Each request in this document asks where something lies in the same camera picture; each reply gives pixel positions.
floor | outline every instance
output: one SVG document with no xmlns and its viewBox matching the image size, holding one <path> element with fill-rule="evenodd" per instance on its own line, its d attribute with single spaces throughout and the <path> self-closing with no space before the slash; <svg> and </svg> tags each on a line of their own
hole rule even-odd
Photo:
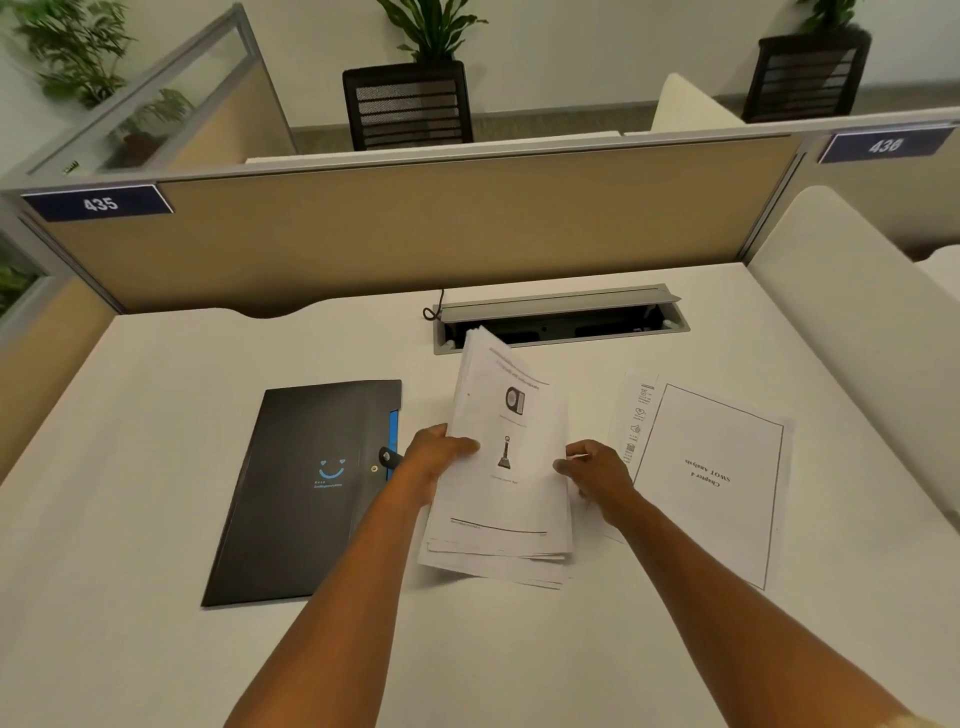
<svg viewBox="0 0 960 728">
<path fill-rule="evenodd" d="M 740 114 L 743 97 L 719 101 L 733 113 Z M 861 88 L 853 113 L 948 106 L 960 106 L 960 84 Z M 655 103 L 646 103 L 616 108 L 477 114 L 473 117 L 473 136 L 477 141 L 498 141 L 614 129 L 646 132 L 653 123 L 656 107 Z M 353 148 L 347 126 L 294 130 L 294 136 L 302 154 L 349 152 Z"/>
</svg>

printed image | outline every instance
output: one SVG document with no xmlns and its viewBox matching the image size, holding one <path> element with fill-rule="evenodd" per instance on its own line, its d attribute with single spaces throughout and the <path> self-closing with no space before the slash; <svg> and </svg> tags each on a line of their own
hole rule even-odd
<svg viewBox="0 0 960 728">
<path fill-rule="evenodd" d="M 523 392 L 518 390 L 516 387 L 510 387 L 507 390 L 507 409 L 516 413 L 517 415 L 522 415 L 523 401 L 526 399 L 526 395 L 523 394 Z"/>
<path fill-rule="evenodd" d="M 497 463 L 497 466 L 500 468 L 510 469 L 510 458 L 507 456 L 510 450 L 510 435 L 506 435 L 503 438 L 503 457 L 500 458 L 500 462 Z"/>
</svg>

hand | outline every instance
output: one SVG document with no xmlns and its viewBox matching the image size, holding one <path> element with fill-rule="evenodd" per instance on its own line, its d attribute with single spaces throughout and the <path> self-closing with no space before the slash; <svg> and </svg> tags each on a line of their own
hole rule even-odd
<svg viewBox="0 0 960 728">
<path fill-rule="evenodd" d="M 427 505 L 437 492 L 437 478 L 454 460 L 479 449 L 480 443 L 469 437 L 447 437 L 446 424 L 427 427 L 414 435 L 391 482 L 399 478 L 413 489 L 417 505 Z"/>
<path fill-rule="evenodd" d="M 556 460 L 553 469 L 573 480 L 581 494 L 599 505 L 608 523 L 630 499 L 639 495 L 616 450 L 596 440 L 567 445 L 566 459 Z"/>
</svg>

stack of papers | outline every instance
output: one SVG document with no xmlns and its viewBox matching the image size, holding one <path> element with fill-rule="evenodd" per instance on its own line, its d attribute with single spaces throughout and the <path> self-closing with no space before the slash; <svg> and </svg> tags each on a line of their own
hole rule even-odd
<svg viewBox="0 0 960 728">
<path fill-rule="evenodd" d="M 491 333 L 470 331 L 447 434 L 480 450 L 440 478 L 421 564 L 560 589 L 573 552 L 564 457 L 566 398 Z"/>
<path fill-rule="evenodd" d="M 634 487 L 759 589 L 777 566 L 794 424 L 668 376 L 624 378 L 608 442 Z M 625 543 L 615 528 L 606 535 Z"/>
</svg>

glass partition panel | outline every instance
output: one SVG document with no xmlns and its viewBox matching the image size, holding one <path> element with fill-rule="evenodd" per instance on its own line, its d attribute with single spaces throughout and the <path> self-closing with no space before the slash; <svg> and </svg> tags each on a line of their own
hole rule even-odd
<svg viewBox="0 0 960 728">
<path fill-rule="evenodd" d="M 233 28 L 171 81 L 148 92 L 119 124 L 85 133 L 34 174 L 59 171 L 77 178 L 143 167 L 248 56 L 239 30 Z"/>
<path fill-rule="evenodd" d="M 43 272 L 0 232 L 0 320 Z"/>
</svg>

